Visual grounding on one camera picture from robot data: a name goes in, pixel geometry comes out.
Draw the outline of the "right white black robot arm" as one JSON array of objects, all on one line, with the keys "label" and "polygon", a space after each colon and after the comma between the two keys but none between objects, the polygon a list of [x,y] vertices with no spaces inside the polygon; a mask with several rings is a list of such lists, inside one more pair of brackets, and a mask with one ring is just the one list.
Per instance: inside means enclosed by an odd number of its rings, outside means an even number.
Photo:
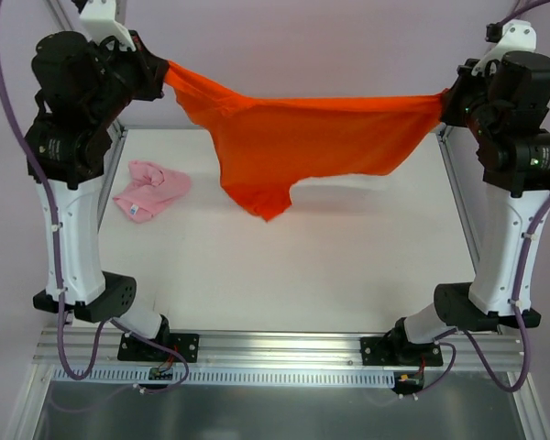
[{"label": "right white black robot arm", "polygon": [[458,67],[441,115],[478,143],[489,218],[475,279],[438,285],[430,305],[396,322],[383,344],[402,365],[432,354],[449,331],[541,323],[531,278],[543,210],[550,206],[550,132],[541,127],[550,101],[550,58],[512,50],[475,73],[478,66],[469,59]]}]

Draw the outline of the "orange t shirt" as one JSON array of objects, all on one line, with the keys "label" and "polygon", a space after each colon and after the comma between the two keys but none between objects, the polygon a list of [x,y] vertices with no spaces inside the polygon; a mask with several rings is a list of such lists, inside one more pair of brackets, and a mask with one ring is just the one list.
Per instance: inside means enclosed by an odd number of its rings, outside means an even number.
[{"label": "orange t shirt", "polygon": [[170,62],[165,83],[204,128],[220,185],[249,214],[270,221],[310,178],[385,176],[440,122],[438,94],[393,97],[256,98]]}]

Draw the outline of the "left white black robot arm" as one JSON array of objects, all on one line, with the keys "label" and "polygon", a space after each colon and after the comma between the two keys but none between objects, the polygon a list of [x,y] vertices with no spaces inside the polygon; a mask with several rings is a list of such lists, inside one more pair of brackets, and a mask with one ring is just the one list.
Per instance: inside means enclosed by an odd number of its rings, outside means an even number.
[{"label": "left white black robot arm", "polygon": [[161,98],[169,69],[135,30],[129,37],[133,49],[122,49],[114,36],[97,43],[74,31],[37,45],[31,69],[40,86],[38,114],[25,140],[47,179],[37,190],[47,223],[49,276],[33,305],[88,323],[120,324],[125,336],[119,359],[153,361],[169,353],[169,321],[137,302],[134,278],[102,270],[98,247],[99,197],[112,146],[108,129],[132,101]]}]

